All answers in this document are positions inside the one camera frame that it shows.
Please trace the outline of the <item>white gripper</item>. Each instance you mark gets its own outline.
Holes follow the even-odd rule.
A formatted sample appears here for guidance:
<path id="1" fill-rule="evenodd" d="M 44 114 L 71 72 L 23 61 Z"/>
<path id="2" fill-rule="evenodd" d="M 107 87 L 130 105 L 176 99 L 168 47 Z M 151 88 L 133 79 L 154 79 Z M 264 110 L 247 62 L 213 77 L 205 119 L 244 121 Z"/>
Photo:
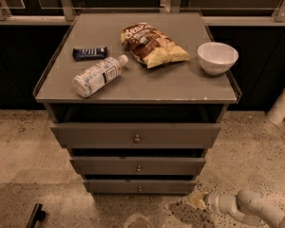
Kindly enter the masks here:
<path id="1" fill-rule="evenodd" d="M 200 210 L 204 210 L 206 207 L 212 213 L 219 212 L 219 193 L 218 192 L 198 192 L 192 193 L 188 196 L 189 202 Z"/>

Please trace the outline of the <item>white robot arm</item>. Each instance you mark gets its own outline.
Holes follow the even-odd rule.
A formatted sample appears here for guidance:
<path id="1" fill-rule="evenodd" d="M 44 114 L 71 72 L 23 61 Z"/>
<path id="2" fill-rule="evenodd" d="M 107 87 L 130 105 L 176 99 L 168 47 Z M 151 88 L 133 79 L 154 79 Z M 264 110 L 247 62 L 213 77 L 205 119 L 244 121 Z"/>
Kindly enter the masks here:
<path id="1" fill-rule="evenodd" d="M 196 208 L 228 215 L 246 225 L 258 226 L 264 221 L 270 228 L 285 228 L 285 211 L 251 190 L 243 189 L 236 195 L 216 191 L 198 192 L 190 194 L 188 200 Z"/>

